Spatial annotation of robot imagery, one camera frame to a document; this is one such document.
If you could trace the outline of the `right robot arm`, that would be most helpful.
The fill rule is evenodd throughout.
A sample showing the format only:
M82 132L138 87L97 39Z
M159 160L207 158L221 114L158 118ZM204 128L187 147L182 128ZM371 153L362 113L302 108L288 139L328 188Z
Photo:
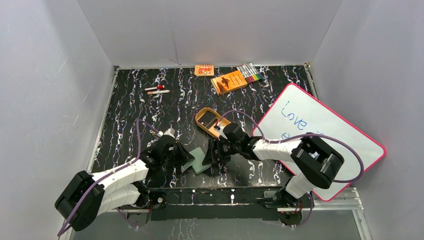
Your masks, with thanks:
M300 170L283 186L282 202L295 207L302 196L314 188L329 189L345 160L318 135L307 133L299 140L266 139L250 136L237 124L220 127L219 136L211 138L203 165L226 163L232 155L247 160L276 160L294 163Z

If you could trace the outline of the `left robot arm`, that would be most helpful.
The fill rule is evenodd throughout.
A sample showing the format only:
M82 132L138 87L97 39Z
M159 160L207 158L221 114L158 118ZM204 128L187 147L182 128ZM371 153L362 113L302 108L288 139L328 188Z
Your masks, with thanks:
M65 218L63 230L87 228L97 216L126 205L137 208L152 204L150 190L144 184L149 170L164 165L183 166L195 160L175 137L164 134L135 159L103 172L75 174L54 203Z

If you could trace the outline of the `mint green card holder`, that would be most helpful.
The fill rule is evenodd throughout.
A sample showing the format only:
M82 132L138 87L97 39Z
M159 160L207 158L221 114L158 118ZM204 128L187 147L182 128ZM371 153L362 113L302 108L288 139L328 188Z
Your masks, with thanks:
M206 154L200 147L195 148L189 153L194 157L194 160L190 160L186 164L181 166L182 173L184 173L187 169L192 168L195 174L199 175L212 166L211 164L203 164L203 160Z

